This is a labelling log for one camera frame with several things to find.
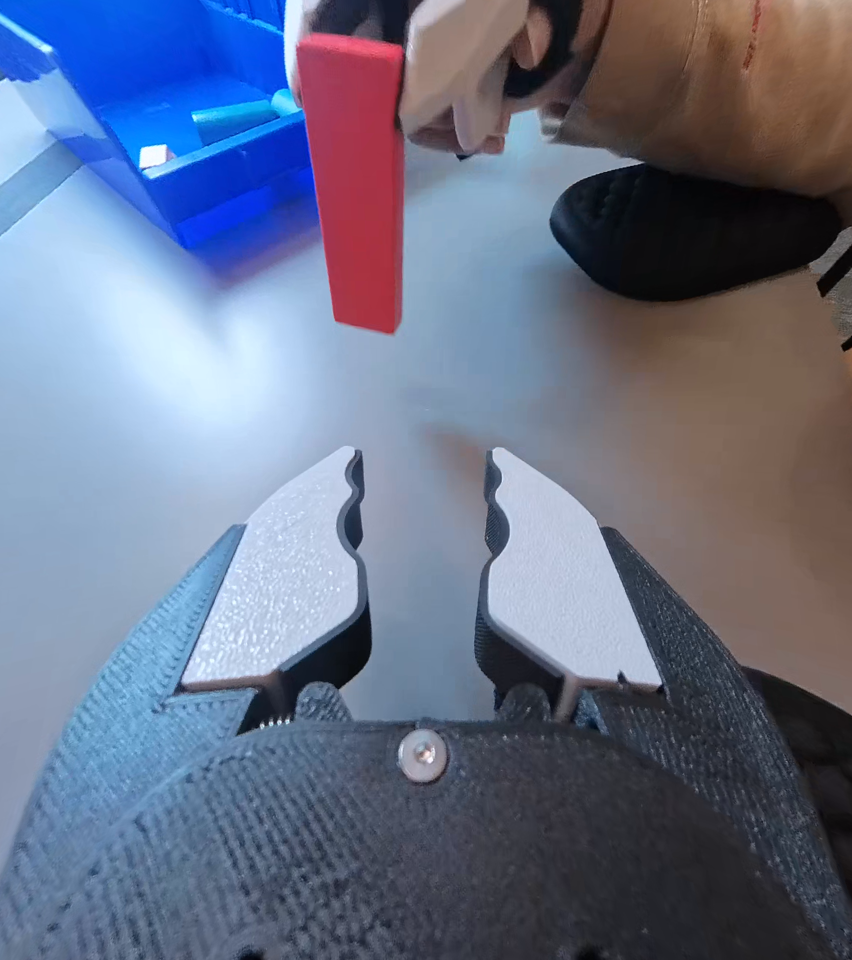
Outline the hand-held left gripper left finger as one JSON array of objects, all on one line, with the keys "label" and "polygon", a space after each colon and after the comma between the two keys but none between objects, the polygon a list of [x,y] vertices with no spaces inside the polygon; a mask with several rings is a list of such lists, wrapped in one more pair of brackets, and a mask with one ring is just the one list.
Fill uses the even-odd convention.
[{"label": "hand-held left gripper left finger", "polygon": [[359,547],[360,450],[341,447],[245,522],[180,678],[186,693],[253,692],[241,728],[292,720],[313,683],[341,690],[367,665],[372,627]]}]

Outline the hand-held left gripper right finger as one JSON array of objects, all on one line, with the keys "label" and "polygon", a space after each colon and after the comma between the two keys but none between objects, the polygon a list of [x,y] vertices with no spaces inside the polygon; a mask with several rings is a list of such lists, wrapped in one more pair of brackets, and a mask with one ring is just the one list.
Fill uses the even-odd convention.
[{"label": "hand-held left gripper right finger", "polygon": [[582,690],[663,685],[599,522],[562,486],[503,447],[485,455],[475,656],[496,702],[544,691],[558,720]]}]

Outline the red rectangular wooden block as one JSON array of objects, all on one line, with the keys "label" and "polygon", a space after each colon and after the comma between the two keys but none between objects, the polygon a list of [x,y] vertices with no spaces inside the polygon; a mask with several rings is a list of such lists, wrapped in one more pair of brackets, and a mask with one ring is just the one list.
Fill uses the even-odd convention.
[{"label": "red rectangular wooden block", "polygon": [[334,319],[394,334],[403,309],[402,49],[315,32],[298,43],[297,66]]}]

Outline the blue plastic bin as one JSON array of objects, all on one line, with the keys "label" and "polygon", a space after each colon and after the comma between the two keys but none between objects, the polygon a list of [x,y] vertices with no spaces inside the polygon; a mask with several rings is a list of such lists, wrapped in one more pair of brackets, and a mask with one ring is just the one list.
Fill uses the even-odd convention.
[{"label": "blue plastic bin", "polygon": [[[303,114],[213,146],[192,112],[287,87],[283,2],[0,1],[0,72],[39,123],[180,246],[312,189]],[[139,151],[176,158],[141,171]]]}]

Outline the person's right forearm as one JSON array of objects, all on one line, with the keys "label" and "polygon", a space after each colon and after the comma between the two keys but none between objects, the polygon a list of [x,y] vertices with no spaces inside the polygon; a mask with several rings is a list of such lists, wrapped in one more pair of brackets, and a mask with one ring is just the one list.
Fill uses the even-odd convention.
[{"label": "person's right forearm", "polygon": [[852,226],[852,1],[610,2],[552,142],[827,199]]}]

